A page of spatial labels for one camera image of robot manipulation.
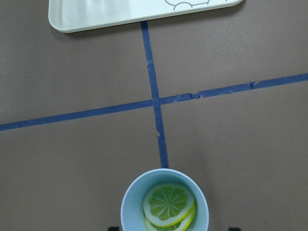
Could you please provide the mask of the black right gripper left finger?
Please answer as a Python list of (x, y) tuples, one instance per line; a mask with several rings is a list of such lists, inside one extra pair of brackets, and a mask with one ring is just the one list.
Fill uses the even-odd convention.
[(119, 231), (119, 227), (109, 227), (108, 231)]

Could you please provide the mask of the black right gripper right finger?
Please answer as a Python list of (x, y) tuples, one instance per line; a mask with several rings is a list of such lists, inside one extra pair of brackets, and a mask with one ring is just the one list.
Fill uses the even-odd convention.
[(229, 227), (228, 231), (238, 231), (238, 227)]

